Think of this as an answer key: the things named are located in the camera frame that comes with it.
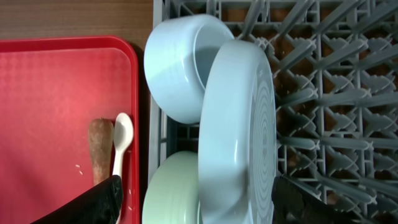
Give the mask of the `white plastic spoon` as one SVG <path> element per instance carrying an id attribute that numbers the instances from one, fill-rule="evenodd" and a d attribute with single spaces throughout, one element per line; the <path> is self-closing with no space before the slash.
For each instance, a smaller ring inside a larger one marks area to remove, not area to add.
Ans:
<path id="1" fill-rule="evenodd" d="M 134 126 L 131 118 L 126 113 L 119 113 L 114 125 L 114 165 L 113 175 L 122 177 L 123 173 L 123 157 L 127 148 L 134 139 Z"/>

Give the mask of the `large light blue plate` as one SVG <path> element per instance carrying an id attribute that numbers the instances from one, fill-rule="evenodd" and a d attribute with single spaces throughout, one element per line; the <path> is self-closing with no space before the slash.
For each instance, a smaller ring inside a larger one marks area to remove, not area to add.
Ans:
<path id="1" fill-rule="evenodd" d="M 198 142 L 204 223 L 271 223 L 277 169 L 271 67 L 258 46 L 230 40 L 218 51 L 205 90 Z"/>

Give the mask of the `small light blue bowl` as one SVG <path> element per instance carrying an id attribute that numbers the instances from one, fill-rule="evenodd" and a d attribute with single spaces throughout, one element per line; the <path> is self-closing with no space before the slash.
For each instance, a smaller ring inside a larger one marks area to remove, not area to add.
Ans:
<path id="1" fill-rule="evenodd" d="M 206 83 L 221 46 L 234 38 L 218 18 L 207 14 L 161 22 L 144 51 L 150 93 L 164 113 L 179 123 L 200 121 Z"/>

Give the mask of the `red serving tray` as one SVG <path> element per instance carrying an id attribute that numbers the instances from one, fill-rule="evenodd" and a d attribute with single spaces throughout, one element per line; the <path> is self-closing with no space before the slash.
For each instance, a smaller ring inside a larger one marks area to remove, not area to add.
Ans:
<path id="1" fill-rule="evenodd" d="M 139 127 L 139 62 L 118 37 L 1 42 L 1 222 L 31 223 L 93 186 L 90 122 Z"/>

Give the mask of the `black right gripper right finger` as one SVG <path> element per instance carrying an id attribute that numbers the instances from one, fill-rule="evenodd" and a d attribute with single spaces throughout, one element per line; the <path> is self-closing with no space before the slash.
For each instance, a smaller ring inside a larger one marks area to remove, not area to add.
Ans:
<path id="1" fill-rule="evenodd" d="M 289 223 L 291 215 L 296 223 L 355 224 L 344 213 L 324 204 L 283 175 L 274 179 L 272 202 L 275 223 Z"/>

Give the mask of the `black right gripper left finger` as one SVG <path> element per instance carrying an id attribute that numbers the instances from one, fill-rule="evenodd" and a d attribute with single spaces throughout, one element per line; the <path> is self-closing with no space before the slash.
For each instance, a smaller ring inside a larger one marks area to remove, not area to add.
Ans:
<path id="1" fill-rule="evenodd" d="M 115 224 L 123 204 L 123 183 L 112 175 L 35 224 Z"/>

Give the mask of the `light green bowl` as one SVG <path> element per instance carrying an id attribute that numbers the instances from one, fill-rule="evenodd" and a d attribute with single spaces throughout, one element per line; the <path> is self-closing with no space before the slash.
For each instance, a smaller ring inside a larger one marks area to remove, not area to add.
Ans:
<path id="1" fill-rule="evenodd" d="M 180 151 L 156 170 L 146 192 L 143 224 L 202 223 L 198 195 L 198 154 Z"/>

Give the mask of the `grey dishwasher rack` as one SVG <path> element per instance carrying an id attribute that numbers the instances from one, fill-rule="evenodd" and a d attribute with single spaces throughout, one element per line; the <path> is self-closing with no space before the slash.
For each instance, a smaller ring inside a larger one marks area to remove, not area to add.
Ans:
<path id="1" fill-rule="evenodd" d="M 397 222 L 397 1 L 154 0 L 209 14 L 269 59 L 278 171 L 357 223 Z"/>

